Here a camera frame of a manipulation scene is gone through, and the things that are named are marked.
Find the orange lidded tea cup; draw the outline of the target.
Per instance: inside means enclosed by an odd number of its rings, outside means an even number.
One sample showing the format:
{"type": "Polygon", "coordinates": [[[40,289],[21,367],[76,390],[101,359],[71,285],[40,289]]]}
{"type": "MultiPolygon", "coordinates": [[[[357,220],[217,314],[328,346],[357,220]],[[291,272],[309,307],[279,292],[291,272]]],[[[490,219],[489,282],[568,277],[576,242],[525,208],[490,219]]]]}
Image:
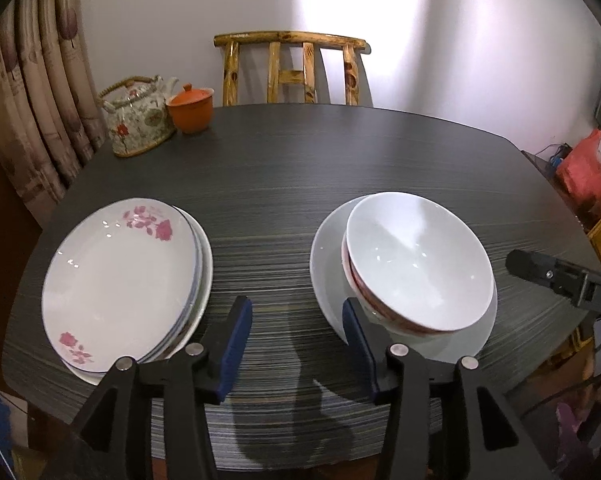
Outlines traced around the orange lidded tea cup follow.
{"type": "Polygon", "coordinates": [[[169,116],[178,130],[186,134],[203,132],[212,120],[212,88],[194,88],[185,84],[166,102],[169,116]]]}

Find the large white floral bowl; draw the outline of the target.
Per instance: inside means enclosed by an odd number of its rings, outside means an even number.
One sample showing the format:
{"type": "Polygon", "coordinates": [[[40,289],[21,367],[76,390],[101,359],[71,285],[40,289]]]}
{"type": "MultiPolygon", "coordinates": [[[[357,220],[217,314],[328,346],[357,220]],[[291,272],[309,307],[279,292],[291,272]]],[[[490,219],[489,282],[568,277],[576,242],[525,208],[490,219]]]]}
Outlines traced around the large white floral bowl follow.
{"type": "Polygon", "coordinates": [[[351,262],[346,237],[342,238],[341,261],[346,281],[355,292],[359,301],[363,304],[363,307],[366,307],[372,315],[378,318],[387,327],[401,333],[436,336],[449,334],[449,330],[432,330],[431,328],[409,321],[407,318],[404,318],[392,309],[389,309],[386,304],[383,304],[383,302],[371,292],[363,279],[360,278],[358,271],[351,262]]]}

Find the beige patterned curtain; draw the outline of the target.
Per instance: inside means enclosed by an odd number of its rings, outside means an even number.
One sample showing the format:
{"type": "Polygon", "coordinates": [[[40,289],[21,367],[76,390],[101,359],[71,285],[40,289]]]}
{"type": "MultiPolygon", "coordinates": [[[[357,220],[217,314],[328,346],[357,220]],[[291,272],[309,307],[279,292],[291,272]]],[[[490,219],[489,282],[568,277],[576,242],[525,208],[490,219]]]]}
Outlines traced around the beige patterned curtain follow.
{"type": "Polygon", "coordinates": [[[80,0],[9,0],[0,13],[0,164],[39,226],[105,141],[80,0]]]}

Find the red plastic bag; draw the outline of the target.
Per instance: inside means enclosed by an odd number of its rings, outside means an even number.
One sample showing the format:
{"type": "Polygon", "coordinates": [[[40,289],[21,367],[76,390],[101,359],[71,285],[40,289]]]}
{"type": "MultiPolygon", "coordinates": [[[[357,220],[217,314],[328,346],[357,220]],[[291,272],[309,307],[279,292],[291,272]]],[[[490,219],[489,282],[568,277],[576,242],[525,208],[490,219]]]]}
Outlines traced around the red plastic bag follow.
{"type": "Polygon", "coordinates": [[[601,129],[593,129],[563,159],[555,173],[578,210],[601,217],[601,129]]]}

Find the floral ceramic teapot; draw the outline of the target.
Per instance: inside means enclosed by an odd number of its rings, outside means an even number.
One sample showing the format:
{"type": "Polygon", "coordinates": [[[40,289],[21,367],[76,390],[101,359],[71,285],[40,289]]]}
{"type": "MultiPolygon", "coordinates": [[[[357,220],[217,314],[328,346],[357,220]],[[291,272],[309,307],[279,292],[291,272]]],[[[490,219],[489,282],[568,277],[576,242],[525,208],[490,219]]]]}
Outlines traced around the floral ceramic teapot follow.
{"type": "Polygon", "coordinates": [[[168,140],[176,131],[167,110],[179,79],[131,76],[98,94],[105,112],[113,153],[120,158],[141,155],[168,140]]]}

